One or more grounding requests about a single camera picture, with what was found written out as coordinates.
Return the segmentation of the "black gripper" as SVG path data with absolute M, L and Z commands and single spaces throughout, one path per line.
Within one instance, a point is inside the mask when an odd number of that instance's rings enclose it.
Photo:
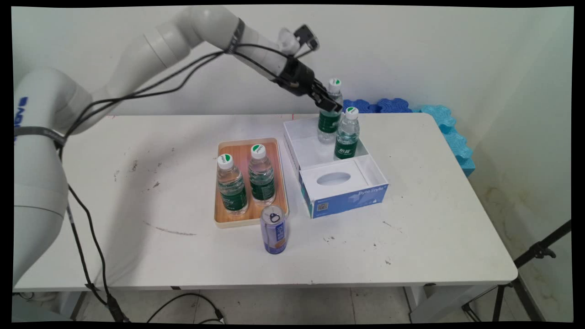
M 320 110 L 336 113 L 343 110 L 342 94 L 328 92 L 323 83 L 315 78 L 313 70 L 297 58 L 287 58 L 274 83 L 295 96 L 310 96 Z

